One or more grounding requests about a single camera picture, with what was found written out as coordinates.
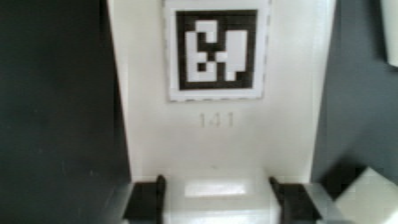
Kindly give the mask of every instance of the dark background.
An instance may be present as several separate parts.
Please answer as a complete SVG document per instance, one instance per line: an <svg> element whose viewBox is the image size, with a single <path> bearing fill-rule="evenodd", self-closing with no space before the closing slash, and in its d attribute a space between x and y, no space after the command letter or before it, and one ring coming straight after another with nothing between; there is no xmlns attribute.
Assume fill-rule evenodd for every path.
<svg viewBox="0 0 398 224"><path fill-rule="evenodd" d="M130 192L106 1L0 0L0 223L118 223ZM398 182L398 69L379 0L340 1L313 180Z"/></svg>
<svg viewBox="0 0 398 224"><path fill-rule="evenodd" d="M0 0L0 223L120 223L129 157L107 8Z"/></svg>

